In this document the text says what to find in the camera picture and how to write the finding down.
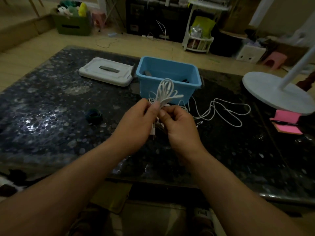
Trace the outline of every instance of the blue container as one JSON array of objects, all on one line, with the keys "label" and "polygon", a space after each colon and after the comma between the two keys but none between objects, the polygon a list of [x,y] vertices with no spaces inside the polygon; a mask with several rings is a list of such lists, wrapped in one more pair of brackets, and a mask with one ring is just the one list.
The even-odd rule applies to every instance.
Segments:
[{"label": "blue container", "polygon": [[[151,76],[146,76],[144,71],[149,71]],[[194,91],[201,87],[201,79],[198,68],[192,64],[176,62],[144,56],[140,59],[136,75],[140,80],[140,95],[143,98],[149,98],[149,92],[156,93],[158,85],[163,79],[169,78],[174,83],[174,90],[183,94],[181,99],[174,99],[170,103],[178,104],[183,100],[188,103]]]}]

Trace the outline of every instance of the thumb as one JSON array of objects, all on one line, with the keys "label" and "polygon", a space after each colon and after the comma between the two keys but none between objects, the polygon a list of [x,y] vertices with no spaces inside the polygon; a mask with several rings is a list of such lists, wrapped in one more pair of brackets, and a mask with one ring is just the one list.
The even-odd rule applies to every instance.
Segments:
[{"label": "thumb", "polygon": [[148,122],[154,123],[159,110],[160,110],[160,102],[156,101],[148,108],[146,114],[144,115],[144,118],[147,119]]},{"label": "thumb", "polygon": [[164,111],[163,109],[160,110],[159,118],[161,119],[162,123],[166,126],[166,128],[170,129],[171,125],[173,124],[174,120],[171,116]]}]

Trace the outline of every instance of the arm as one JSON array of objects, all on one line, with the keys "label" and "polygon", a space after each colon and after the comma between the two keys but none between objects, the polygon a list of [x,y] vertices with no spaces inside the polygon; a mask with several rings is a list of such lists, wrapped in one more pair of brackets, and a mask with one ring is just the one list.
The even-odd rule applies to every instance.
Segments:
[{"label": "arm", "polygon": [[183,157],[227,235],[303,234],[289,216],[251,191],[207,152],[189,113],[176,105],[163,109],[159,117],[172,148]]},{"label": "arm", "polygon": [[65,234],[106,175],[145,143],[158,111],[140,100],[104,143],[0,203],[0,235]]}]

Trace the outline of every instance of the green storage box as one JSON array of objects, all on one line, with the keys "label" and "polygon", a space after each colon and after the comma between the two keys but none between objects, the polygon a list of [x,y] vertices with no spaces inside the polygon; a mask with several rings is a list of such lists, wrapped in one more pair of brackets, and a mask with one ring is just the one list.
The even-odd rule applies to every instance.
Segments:
[{"label": "green storage box", "polygon": [[91,12],[87,11],[86,17],[70,17],[59,15],[54,8],[51,10],[53,20],[59,34],[64,35],[90,35],[92,29]]}]

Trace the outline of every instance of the hand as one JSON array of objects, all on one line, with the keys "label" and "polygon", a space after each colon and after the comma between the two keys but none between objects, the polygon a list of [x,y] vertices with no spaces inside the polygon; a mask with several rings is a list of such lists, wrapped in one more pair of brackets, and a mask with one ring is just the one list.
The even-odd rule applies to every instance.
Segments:
[{"label": "hand", "polygon": [[110,137],[124,151],[123,155],[135,153],[144,145],[159,109],[159,101],[151,104],[143,98],[124,114]]},{"label": "hand", "polygon": [[177,153],[186,158],[205,151],[193,117],[180,106],[163,107],[158,117],[167,128],[169,142]]}]

